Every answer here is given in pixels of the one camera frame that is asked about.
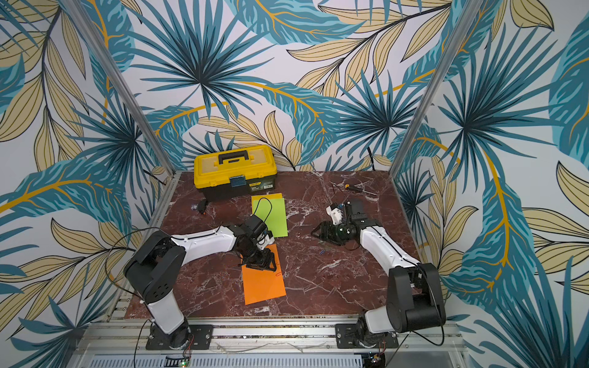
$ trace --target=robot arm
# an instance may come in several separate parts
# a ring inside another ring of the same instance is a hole
[[[359,201],[332,204],[326,209],[332,221],[322,222],[312,234],[342,246],[355,239],[367,249],[389,276],[386,305],[367,311],[358,322],[359,340],[371,344],[380,334],[440,326],[446,322],[438,270],[403,251]],[[413,295],[412,287],[421,289]]]
[[[255,215],[239,226],[220,226],[188,235],[170,236],[156,231],[127,263],[125,276],[154,318],[152,334],[167,341],[170,348],[182,349],[190,328],[172,290],[180,267],[213,253],[236,250],[242,256],[242,265],[276,271],[274,254],[266,249],[273,243],[272,232]]]

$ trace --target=red marble surface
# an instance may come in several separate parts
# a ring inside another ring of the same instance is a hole
[[[211,203],[206,215],[196,211],[204,198],[194,187],[193,173],[183,173],[162,228],[169,234],[190,234],[220,224],[239,224],[252,213],[250,197]],[[364,185],[378,196],[340,191],[331,183]],[[417,258],[415,245],[401,212],[393,185],[384,171],[300,173],[279,172],[276,190],[286,201],[289,236],[277,238],[286,296],[245,305],[239,259],[218,253],[186,264],[174,286],[174,295],[188,317],[289,316],[352,314],[382,306],[387,276],[364,248],[353,251],[325,244],[309,233],[329,220],[325,208],[332,202],[364,198],[369,218],[379,220],[391,238]],[[355,241],[346,245],[358,246]],[[147,318],[136,297],[126,318]]]

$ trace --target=green paper sheet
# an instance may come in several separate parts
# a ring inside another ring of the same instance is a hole
[[[268,203],[266,200],[262,200],[260,206],[257,209],[256,216],[262,220],[268,216],[268,219],[265,222],[268,226],[268,230],[272,231],[272,234],[275,238],[288,236],[289,232],[286,228],[286,207],[284,206],[284,198],[282,198],[282,194],[275,193],[268,195],[253,195],[252,213],[254,213],[258,202],[263,197],[268,198],[268,200],[272,203],[272,212],[270,212],[270,203]]]

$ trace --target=small black object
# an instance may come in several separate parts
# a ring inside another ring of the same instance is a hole
[[[186,344],[192,339],[192,350],[208,350],[213,335],[212,324],[191,324],[184,320],[184,323],[176,331],[167,335],[154,323],[150,329],[150,338],[147,339],[146,350],[180,350],[185,349]]]
[[[358,323],[342,323],[335,325],[335,336],[338,349],[365,349],[367,347],[385,342],[387,349],[396,348],[399,346],[396,336],[388,332],[379,334],[371,334],[370,338],[366,338],[365,331],[358,325]]]
[[[198,202],[196,205],[196,210],[201,214],[204,215],[207,211],[207,206],[209,205],[209,201],[205,198]]]

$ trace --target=black cable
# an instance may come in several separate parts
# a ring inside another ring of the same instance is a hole
[[[118,285],[118,284],[117,284],[117,283],[116,283],[114,280],[112,280],[112,279],[110,278],[110,276],[108,275],[108,270],[107,270],[107,263],[108,263],[108,258],[110,257],[110,254],[111,254],[112,250],[113,250],[113,249],[114,249],[114,247],[115,247],[115,246],[118,244],[118,242],[119,242],[119,241],[121,241],[121,240],[125,239],[125,238],[126,238],[126,237],[128,237],[129,235],[133,235],[133,234],[135,234],[135,233],[138,233],[139,231],[149,230],[149,229],[152,229],[152,228],[156,228],[156,229],[158,229],[158,230],[161,230],[161,231],[163,231],[161,228],[159,228],[159,227],[157,227],[157,226],[151,226],[151,227],[138,228],[137,230],[134,230],[134,231],[132,231],[132,232],[128,233],[127,235],[124,235],[124,236],[122,236],[121,238],[119,238],[119,240],[115,241],[115,242],[114,242],[114,244],[112,245],[112,247],[109,249],[109,251],[108,251],[108,253],[107,253],[107,257],[106,257],[106,258],[105,258],[105,260],[104,260],[104,273],[107,275],[107,279],[108,279],[108,281],[110,281],[110,283],[111,283],[111,284],[113,284],[113,285],[115,285],[117,288],[119,288],[119,289],[121,289],[121,290],[123,290],[123,291],[126,291],[126,292],[127,292],[127,293],[129,293],[129,294],[133,294],[133,295],[135,295],[136,297],[138,297],[139,299],[143,299],[143,298],[141,298],[141,296],[140,296],[139,294],[133,293],[132,291],[129,291],[129,290],[125,289],[125,288],[124,288],[124,287],[122,287],[122,286],[119,286],[119,285]],[[132,249],[130,249],[130,248],[129,248],[129,243],[127,243],[127,246],[125,247],[125,251],[127,251],[127,250],[132,250]]]
[[[393,358],[395,357],[395,355],[397,354],[397,352],[401,348],[401,345],[403,345],[403,343],[405,342],[405,340],[407,340],[407,337],[409,337],[409,334],[411,334],[411,332],[409,332],[407,335],[405,335],[405,338],[403,339],[403,341],[401,341],[401,344],[399,344],[399,346],[397,346],[397,349],[395,350],[395,352],[393,353],[393,355],[391,355],[391,358],[389,359],[389,362],[386,364],[385,368],[387,368],[389,366],[389,364],[393,361]]]
[[[143,327],[145,327],[145,324],[147,324],[147,322],[149,322],[149,320],[145,320],[143,326],[141,326],[141,330],[139,330],[139,336],[137,336],[137,343],[135,344],[135,351],[133,352],[133,368],[137,368],[137,366],[135,365],[135,357],[137,357],[137,348],[139,347],[139,339],[141,338],[141,332],[143,332]]]
[[[261,202],[262,200],[267,200],[267,201],[268,201],[268,203],[270,203],[270,211],[268,212],[268,215],[267,215],[267,216],[266,216],[266,218],[264,219],[264,222],[266,222],[266,220],[268,220],[268,216],[270,216],[270,213],[272,213],[272,202],[270,202],[270,200],[269,200],[268,198],[266,198],[266,197],[262,197],[262,198],[260,198],[260,200],[258,201],[258,204],[257,204],[257,206],[256,206],[256,209],[254,210],[254,215],[255,215],[255,214],[256,214],[256,212],[257,212],[257,208],[258,208],[258,207],[260,207],[260,202]]]
[[[432,285],[429,283],[428,276],[425,273],[425,270],[423,269],[423,267],[420,266],[420,264],[415,264],[415,263],[413,263],[413,262],[411,262],[411,261],[403,258],[403,256],[401,255],[401,253],[399,253],[399,251],[397,249],[395,249],[395,246],[393,246],[393,244],[391,244],[391,242],[388,241],[387,238],[385,238],[374,226],[370,226],[370,227],[372,227],[378,233],[378,235],[381,238],[383,238],[387,243],[389,243],[389,245],[393,248],[393,250],[395,252],[397,252],[397,254],[399,255],[399,257],[401,257],[402,260],[407,261],[408,263],[411,263],[415,267],[419,268],[421,270],[421,273],[423,274],[423,277],[425,278],[425,282],[428,284],[429,289],[430,290],[433,290],[434,289],[434,288],[432,288]],[[432,340],[429,340],[427,337],[425,337],[424,335],[420,334],[419,332],[416,332],[416,331],[411,331],[411,332],[415,333],[418,336],[421,336],[425,341],[427,341],[428,343],[430,343],[432,345],[442,346],[442,345],[444,345],[444,341],[446,340],[446,335],[444,334],[444,326],[442,325],[442,316],[440,316],[440,311],[438,309],[438,303],[436,301],[436,297],[434,296],[434,293],[432,292],[431,295],[432,295],[432,299],[434,300],[434,304],[436,304],[436,312],[437,312],[437,315],[438,315],[438,321],[439,321],[439,324],[440,324],[440,328],[442,329],[442,342],[440,342],[439,344],[436,344],[435,342],[433,342]]]

